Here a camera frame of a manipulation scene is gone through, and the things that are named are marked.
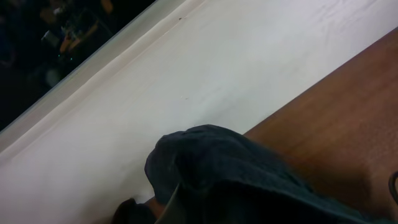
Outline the navy blue shorts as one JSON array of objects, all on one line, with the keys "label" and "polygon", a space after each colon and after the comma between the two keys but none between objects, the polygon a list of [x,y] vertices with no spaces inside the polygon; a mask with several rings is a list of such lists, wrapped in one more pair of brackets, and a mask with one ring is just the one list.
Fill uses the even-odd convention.
[{"label": "navy blue shorts", "polygon": [[182,190],[189,223],[375,223],[317,194],[271,150],[202,125],[162,136],[145,164],[155,197]]}]

